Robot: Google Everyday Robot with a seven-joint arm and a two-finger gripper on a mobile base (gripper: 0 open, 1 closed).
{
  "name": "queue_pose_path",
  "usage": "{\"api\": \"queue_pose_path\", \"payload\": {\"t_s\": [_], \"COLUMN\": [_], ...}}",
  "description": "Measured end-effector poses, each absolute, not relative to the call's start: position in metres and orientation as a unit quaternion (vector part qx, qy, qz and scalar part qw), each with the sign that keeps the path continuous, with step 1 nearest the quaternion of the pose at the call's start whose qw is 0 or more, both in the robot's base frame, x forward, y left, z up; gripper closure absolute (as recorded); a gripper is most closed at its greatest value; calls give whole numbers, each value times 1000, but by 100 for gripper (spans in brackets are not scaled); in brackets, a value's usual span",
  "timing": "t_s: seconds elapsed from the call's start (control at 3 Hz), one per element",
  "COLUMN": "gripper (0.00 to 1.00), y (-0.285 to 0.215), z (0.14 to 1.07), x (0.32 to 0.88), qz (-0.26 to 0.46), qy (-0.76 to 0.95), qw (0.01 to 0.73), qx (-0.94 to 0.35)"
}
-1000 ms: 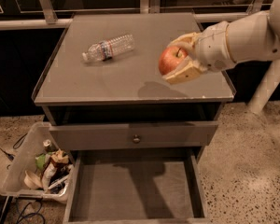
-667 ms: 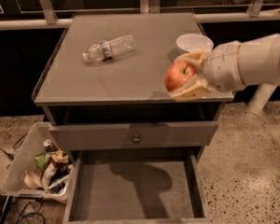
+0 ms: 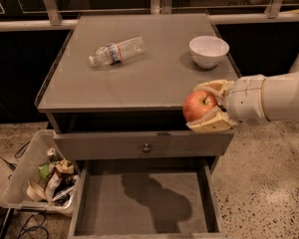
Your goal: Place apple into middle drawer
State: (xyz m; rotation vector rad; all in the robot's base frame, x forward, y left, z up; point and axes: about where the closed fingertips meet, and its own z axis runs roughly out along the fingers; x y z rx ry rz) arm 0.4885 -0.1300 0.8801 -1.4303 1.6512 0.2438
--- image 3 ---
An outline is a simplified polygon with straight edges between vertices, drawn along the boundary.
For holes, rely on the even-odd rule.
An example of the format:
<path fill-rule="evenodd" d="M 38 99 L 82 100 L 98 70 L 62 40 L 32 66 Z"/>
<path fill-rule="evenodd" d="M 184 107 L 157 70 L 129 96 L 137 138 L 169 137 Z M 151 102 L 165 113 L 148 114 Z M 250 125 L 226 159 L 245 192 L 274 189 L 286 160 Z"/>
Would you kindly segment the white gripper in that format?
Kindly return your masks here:
<path fill-rule="evenodd" d="M 238 123 L 257 126 L 269 124 L 263 108 L 263 84 L 266 78 L 262 75 L 239 78 L 237 81 L 214 80 L 198 84 L 194 92 L 204 91 L 207 97 L 214 97 L 220 107 L 214 107 L 201 119 L 188 122 L 189 129 L 198 133 L 220 132 L 229 130 Z"/>

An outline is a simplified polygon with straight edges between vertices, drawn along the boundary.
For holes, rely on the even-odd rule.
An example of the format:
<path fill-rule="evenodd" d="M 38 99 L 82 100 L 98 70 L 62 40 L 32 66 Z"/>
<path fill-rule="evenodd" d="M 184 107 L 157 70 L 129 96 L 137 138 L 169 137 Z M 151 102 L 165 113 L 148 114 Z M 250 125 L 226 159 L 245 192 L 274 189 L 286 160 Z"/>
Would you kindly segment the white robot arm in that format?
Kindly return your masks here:
<path fill-rule="evenodd" d="M 299 54 L 284 75 L 254 75 L 235 81 L 197 85 L 182 105 L 186 125 L 195 132 L 228 130 L 239 124 L 299 122 Z"/>

